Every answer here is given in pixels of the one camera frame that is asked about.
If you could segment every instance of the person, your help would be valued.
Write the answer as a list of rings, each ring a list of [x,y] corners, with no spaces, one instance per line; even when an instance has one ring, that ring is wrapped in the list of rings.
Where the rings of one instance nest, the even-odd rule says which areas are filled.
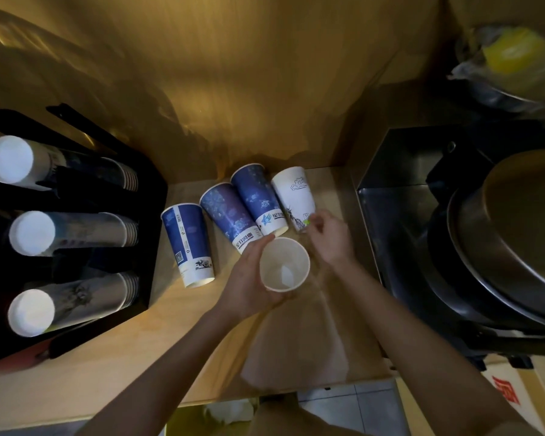
[[[322,260],[343,281],[365,321],[395,364],[437,436],[539,435],[470,362],[414,317],[356,260],[347,225],[326,210],[307,227]],[[250,243],[235,264],[212,309],[122,393],[82,427],[78,435],[156,436],[220,341],[242,320],[283,301],[259,274],[270,234]],[[266,402],[250,435],[358,434],[333,427],[297,406]]]

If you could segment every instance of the clothing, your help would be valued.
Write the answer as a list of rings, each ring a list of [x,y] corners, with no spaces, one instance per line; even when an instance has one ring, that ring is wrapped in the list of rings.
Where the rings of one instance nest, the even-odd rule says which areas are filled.
[[[327,424],[323,419],[303,410],[296,401],[271,401],[261,404],[256,411],[246,436],[359,436],[347,428]],[[500,425],[487,436],[542,436],[524,423],[509,422]]]

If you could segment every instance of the red logo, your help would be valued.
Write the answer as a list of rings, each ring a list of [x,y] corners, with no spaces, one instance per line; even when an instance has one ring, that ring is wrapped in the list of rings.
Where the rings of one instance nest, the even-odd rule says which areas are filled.
[[[513,402],[517,405],[521,405],[521,403],[519,402],[519,398],[517,398],[517,394],[515,393],[515,389],[509,381],[501,380],[494,376],[492,377],[492,379],[494,381],[494,386],[499,392],[503,394],[504,398],[507,401]]]

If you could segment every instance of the wooden countertop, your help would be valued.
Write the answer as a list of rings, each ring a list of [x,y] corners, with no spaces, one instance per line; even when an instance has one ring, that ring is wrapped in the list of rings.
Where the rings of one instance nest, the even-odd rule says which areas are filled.
[[[307,170],[318,208],[341,216],[331,168]],[[214,181],[170,186],[167,204],[197,202]],[[216,280],[183,287],[163,230],[146,312],[43,364],[0,375],[0,429],[86,418],[113,399],[178,341],[211,308],[239,258],[218,228],[208,224]],[[258,396],[342,382],[389,377],[377,341],[340,282],[312,257],[298,296],[257,315],[228,334],[182,404]]]

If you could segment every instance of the stove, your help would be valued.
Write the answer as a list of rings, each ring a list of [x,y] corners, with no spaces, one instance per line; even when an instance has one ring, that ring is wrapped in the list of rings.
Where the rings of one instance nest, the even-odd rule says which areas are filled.
[[[453,196],[514,153],[545,148],[535,120],[390,129],[357,188],[381,282],[479,369],[488,353],[517,368],[545,355],[545,322],[478,282],[447,224]]]

